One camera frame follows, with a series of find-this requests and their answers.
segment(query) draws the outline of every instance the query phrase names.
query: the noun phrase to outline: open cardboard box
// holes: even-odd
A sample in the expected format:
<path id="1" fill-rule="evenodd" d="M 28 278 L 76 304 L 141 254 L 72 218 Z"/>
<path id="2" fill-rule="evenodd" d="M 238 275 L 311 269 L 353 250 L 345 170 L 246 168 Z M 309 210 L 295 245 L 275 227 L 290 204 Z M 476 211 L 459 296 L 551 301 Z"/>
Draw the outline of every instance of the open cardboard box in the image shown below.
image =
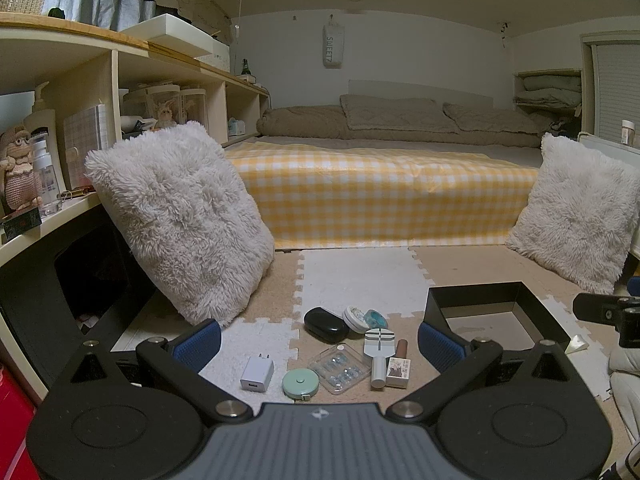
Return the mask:
<path id="1" fill-rule="evenodd" d="M 541 339 L 565 349 L 571 339 L 522 282 L 431 287 L 424 320 L 466 341 L 492 339 L 506 351 L 530 349 Z"/>

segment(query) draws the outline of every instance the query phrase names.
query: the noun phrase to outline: red bag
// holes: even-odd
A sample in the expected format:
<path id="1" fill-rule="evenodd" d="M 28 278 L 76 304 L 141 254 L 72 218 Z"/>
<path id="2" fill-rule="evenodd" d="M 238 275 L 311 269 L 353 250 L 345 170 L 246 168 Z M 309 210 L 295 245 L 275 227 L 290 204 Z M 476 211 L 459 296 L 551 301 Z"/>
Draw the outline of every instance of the red bag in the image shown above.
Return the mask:
<path id="1" fill-rule="evenodd" d="M 38 480 L 25 447 L 35 408 L 0 364 L 0 480 Z"/>

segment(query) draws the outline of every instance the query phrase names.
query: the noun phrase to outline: usb power adapter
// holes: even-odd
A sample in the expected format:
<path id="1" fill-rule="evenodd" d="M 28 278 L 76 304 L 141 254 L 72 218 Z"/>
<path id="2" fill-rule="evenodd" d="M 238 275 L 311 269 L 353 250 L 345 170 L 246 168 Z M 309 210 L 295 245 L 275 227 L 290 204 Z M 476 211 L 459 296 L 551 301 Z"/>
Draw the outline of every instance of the usb power adapter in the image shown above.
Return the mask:
<path id="1" fill-rule="evenodd" d="M 243 390 L 250 392 L 266 392 L 273 375 L 273 360 L 267 357 L 249 357 L 249 362 L 244 367 L 240 385 Z"/>

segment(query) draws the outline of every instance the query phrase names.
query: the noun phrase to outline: notebook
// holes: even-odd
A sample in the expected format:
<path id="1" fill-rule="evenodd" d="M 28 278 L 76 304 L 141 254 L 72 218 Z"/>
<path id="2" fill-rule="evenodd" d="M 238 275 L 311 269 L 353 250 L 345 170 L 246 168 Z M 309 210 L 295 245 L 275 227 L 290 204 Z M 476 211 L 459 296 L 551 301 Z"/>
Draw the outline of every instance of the notebook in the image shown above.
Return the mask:
<path id="1" fill-rule="evenodd" d="M 91 150 L 106 150 L 109 147 L 107 108 L 105 105 L 88 108 L 67 117 L 63 125 L 71 189 L 90 186 L 91 181 L 85 175 L 84 159 Z"/>

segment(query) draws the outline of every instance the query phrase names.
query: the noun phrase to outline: gingham tablecloth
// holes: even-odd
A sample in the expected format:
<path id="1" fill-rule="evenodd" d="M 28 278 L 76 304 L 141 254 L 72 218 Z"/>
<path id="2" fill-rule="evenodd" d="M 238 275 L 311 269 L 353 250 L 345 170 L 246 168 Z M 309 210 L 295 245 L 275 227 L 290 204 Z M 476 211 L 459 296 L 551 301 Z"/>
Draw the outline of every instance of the gingham tablecloth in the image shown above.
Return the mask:
<path id="1" fill-rule="evenodd" d="M 277 249 L 503 244 L 538 175 L 476 153 L 255 142 L 226 157 Z"/>

